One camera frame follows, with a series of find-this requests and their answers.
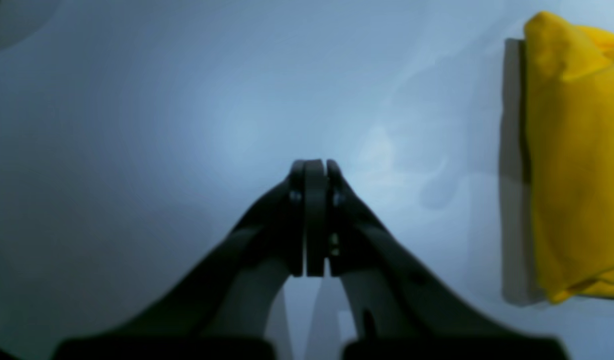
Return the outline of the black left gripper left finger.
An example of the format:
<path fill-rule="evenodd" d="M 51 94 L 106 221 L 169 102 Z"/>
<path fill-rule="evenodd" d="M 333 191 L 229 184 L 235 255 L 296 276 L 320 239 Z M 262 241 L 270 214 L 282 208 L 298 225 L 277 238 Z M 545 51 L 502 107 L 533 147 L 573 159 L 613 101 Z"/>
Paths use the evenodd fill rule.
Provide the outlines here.
<path fill-rule="evenodd" d="M 322 277 L 329 180 L 293 162 L 179 284 L 124 325 L 65 341 L 56 360 L 274 360 L 265 329 L 289 277 Z"/>

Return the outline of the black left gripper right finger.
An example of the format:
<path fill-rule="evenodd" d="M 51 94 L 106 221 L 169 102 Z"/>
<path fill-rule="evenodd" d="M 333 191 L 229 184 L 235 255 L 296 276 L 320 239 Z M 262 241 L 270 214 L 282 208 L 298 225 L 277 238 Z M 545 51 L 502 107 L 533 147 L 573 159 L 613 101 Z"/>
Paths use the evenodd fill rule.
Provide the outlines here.
<path fill-rule="evenodd" d="M 359 339 L 344 360 L 565 360 L 554 338 L 523 335 L 454 294 L 399 244 L 355 194 L 334 160 L 329 178 L 329 262 Z"/>

